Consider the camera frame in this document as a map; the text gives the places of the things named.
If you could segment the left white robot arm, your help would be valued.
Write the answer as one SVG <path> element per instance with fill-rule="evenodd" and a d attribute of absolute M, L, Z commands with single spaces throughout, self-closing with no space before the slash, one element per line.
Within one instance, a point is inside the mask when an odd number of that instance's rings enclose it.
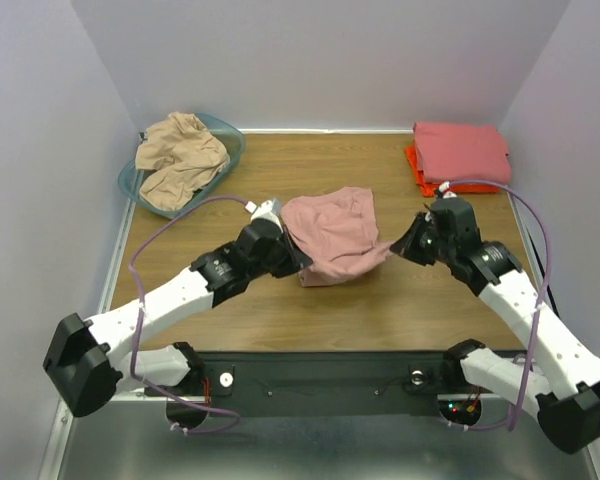
<path fill-rule="evenodd" d="M 76 417 L 106 405 L 121 387 L 123 360 L 171 325 L 244 293 L 264 275 L 284 278 L 312 259 L 275 222 L 255 219 L 236 240 L 202 254 L 173 279 L 117 309 L 59 321 L 43 369 Z"/>

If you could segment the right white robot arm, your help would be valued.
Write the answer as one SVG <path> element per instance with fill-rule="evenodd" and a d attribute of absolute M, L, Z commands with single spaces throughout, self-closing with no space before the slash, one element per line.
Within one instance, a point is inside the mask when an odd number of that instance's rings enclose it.
<path fill-rule="evenodd" d="M 446 352 L 453 379 L 507 400 L 564 453 L 600 437 L 600 358 L 541 298 L 515 255 L 482 239 L 468 201 L 453 194 L 434 200 L 390 250 L 419 265 L 447 266 L 526 349 L 517 364 L 481 342 L 463 341 Z"/>

